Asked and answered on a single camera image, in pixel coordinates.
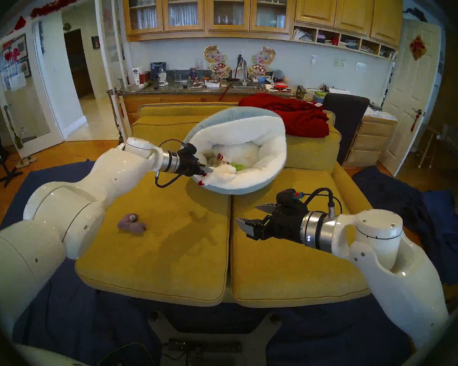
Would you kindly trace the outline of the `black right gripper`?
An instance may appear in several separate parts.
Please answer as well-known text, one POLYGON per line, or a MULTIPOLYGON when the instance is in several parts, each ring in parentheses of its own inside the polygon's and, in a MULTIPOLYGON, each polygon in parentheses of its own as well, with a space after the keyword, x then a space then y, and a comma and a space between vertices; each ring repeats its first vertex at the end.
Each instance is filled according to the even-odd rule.
POLYGON ((271 218, 246 219, 237 218, 237 225, 246 236, 255 241, 264 241, 270 237, 301 242, 300 229, 306 216, 304 203, 281 205, 267 203, 256 205, 256 209, 271 214, 271 218))

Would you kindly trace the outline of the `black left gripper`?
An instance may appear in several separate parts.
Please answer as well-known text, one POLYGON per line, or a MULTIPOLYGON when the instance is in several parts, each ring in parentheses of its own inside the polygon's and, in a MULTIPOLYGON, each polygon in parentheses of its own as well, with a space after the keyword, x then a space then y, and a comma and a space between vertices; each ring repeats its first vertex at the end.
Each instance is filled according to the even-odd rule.
POLYGON ((212 173, 213 169, 201 165, 195 154, 191 151, 178 151, 178 174, 186 177, 206 176, 212 173))

